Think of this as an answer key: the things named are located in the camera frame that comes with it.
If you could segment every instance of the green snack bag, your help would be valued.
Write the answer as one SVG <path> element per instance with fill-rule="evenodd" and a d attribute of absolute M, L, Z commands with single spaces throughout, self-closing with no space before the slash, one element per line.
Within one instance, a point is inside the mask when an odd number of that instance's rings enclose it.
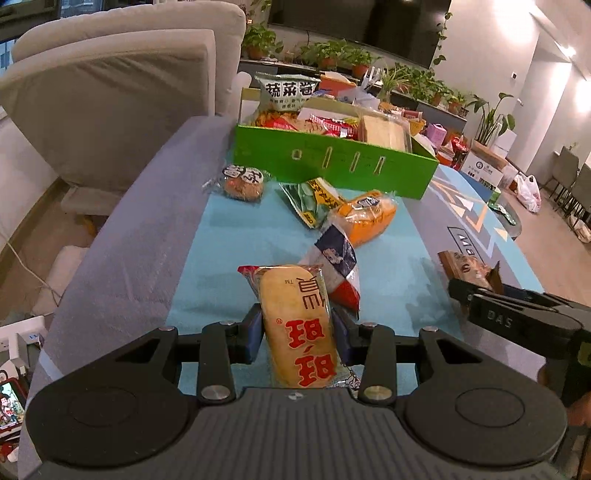
<path fill-rule="evenodd" d="M 259 112 L 298 112 L 320 83 L 319 79 L 297 74 L 255 73 L 255 78 L 261 85 Z"/>
<path fill-rule="evenodd" d="M 321 177 L 304 183 L 280 183 L 280 187 L 308 228 L 321 227 L 329 211 L 346 202 L 339 192 Z"/>

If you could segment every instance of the orange snack package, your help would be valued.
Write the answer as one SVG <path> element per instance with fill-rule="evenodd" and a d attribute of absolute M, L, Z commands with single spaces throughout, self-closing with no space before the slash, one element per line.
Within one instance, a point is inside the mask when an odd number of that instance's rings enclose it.
<path fill-rule="evenodd" d="M 328 224 L 334 223 L 343 229 L 353 247 L 358 247 L 386 230 L 397 207 L 393 197 L 371 190 L 332 210 Z"/>

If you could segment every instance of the ceiling light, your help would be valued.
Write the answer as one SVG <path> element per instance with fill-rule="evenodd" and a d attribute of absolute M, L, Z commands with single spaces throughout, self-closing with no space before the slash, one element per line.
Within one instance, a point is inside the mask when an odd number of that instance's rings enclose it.
<path fill-rule="evenodd" d="M 556 43 L 556 46 L 560 49 L 560 51 L 567 58 L 570 58 L 571 59 L 571 58 L 573 58 L 577 54 L 577 51 L 573 47 L 571 47 L 570 45 L 568 47 L 563 47 L 557 41 L 555 41 L 554 43 Z"/>

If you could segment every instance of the table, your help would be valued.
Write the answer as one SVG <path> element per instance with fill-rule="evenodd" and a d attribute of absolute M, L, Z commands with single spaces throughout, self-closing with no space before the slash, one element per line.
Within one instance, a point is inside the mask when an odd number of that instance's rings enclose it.
<path fill-rule="evenodd" d="M 513 208 L 506 196 L 506 193 L 501 193 L 501 196 L 499 196 L 499 199 L 496 201 L 496 203 L 497 205 L 503 206 L 505 210 L 507 210 L 507 213 L 509 213 L 509 215 L 513 217 L 513 220 L 515 220 L 515 225 L 511 225 L 509 221 L 499 212 L 495 212 L 495 215 L 499 219 L 501 225 L 507 231 L 509 236 L 513 240 L 515 240 L 518 236 L 521 235 L 523 227 L 521 225 L 519 215 L 517 214 L 517 212 L 515 211 L 515 209 Z"/>
<path fill-rule="evenodd" d="M 165 323 L 187 333 L 241 319 L 255 297 L 236 268 L 298 261 L 313 244 L 318 233 L 300 223 L 275 187 L 260 205 L 203 191 L 228 156 L 232 128 L 231 120 L 221 117 L 189 119 L 128 190 L 66 290 L 30 398 Z M 401 200 L 388 230 L 357 249 L 362 319 L 400 335 L 436 325 L 534 377 L 543 359 L 458 319 L 437 260 L 447 249 L 477 255 L 489 265 L 500 261 L 504 282 L 541 291 L 485 202 L 460 174 L 439 167 L 423 198 Z M 183 367 L 183 391 L 194 388 L 194 373 L 194 365 Z M 265 349 L 255 364 L 234 366 L 233 373 L 237 387 L 268 384 Z M 412 390 L 413 366 L 400 365 L 398 379 L 400 394 Z M 38 462 L 23 430 L 20 476 Z"/>

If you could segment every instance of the cable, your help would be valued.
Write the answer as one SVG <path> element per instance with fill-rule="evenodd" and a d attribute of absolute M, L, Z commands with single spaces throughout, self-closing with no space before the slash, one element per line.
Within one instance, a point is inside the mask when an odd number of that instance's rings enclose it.
<path fill-rule="evenodd" d="M 0 232 L 0 236 L 2 238 L 4 238 L 6 244 L 8 245 L 8 248 L 10 250 L 12 250 L 12 253 L 14 254 L 14 256 L 17 258 L 18 262 L 21 264 L 21 266 L 28 271 L 33 277 L 35 277 L 35 279 L 37 281 L 39 281 L 45 288 L 48 288 L 49 291 L 51 292 L 51 299 L 53 300 L 53 303 L 56 304 L 56 307 L 60 306 L 61 303 L 61 295 L 56 292 L 53 288 L 51 288 L 51 285 L 49 285 L 49 283 L 47 283 L 45 280 L 43 280 L 39 275 L 37 275 L 33 270 L 31 270 L 30 268 L 28 268 L 23 261 L 21 260 L 21 257 L 18 255 L 17 251 L 14 249 L 14 247 L 11 245 L 10 241 L 8 240 L 8 238 L 6 237 L 6 235 L 4 235 L 2 232 Z"/>
<path fill-rule="evenodd" d="M 579 460 L 579 468 L 577 469 L 577 476 L 575 477 L 576 480 L 581 480 L 583 476 L 583 465 L 585 463 L 585 459 L 587 458 L 589 442 L 591 442 L 591 429 L 589 429 L 589 431 L 587 432 L 585 441 L 583 442 L 583 450 L 581 450 L 581 460 Z"/>

